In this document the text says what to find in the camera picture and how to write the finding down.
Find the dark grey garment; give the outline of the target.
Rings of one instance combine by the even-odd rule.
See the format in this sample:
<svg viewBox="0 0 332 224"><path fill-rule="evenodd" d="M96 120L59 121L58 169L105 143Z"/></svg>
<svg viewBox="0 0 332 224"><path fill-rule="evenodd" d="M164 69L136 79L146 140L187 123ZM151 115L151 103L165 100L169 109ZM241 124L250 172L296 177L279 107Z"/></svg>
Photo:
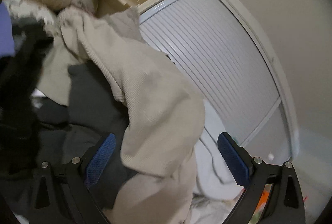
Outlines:
<svg viewBox="0 0 332 224"><path fill-rule="evenodd" d="M96 145L106 135L115 136L115 149L99 180L90 192L100 208L112 209L120 188L136 175L120 159L124 132L129 124L128 109L117 102L101 70L92 62L68 68L71 87L69 105L49 98L42 100L37 116L44 124L39 137L37 162L66 164Z"/></svg>

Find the beige waffle knit garment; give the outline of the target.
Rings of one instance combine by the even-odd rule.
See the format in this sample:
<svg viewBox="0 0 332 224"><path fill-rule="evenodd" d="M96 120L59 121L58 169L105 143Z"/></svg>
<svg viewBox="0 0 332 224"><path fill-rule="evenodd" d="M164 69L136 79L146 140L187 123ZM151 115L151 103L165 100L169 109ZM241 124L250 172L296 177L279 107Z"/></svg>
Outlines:
<svg viewBox="0 0 332 224"><path fill-rule="evenodd" d="M37 86L46 97L68 105L67 68L90 59L128 108L120 159L137 175L107 216L115 223L184 223L196 182L194 146L204 129L202 94L165 53L145 43L136 8L98 19L68 7L46 32L55 39Z"/></svg>

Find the white crumpled cloth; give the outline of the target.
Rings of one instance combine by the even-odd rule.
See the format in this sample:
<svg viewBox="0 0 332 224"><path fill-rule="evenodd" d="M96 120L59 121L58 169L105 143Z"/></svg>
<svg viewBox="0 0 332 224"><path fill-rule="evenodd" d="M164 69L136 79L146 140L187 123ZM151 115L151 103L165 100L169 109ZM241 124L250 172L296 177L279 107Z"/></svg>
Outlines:
<svg viewBox="0 0 332 224"><path fill-rule="evenodd" d="M204 108L204 129L195 145L197 176L190 222L222 223L243 192L243 187L235 183L218 150L218 136L225 131L223 122L207 100L204 100Z"/></svg>

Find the white ribbed sliding door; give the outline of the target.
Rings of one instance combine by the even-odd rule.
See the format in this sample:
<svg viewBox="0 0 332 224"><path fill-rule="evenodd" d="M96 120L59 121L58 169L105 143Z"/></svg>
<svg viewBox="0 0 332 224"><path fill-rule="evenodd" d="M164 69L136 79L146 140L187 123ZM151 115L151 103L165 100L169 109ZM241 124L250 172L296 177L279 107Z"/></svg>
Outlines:
<svg viewBox="0 0 332 224"><path fill-rule="evenodd" d="M144 40L169 55L252 156L292 156L281 94L252 33L224 0L162 0L140 16Z"/></svg>

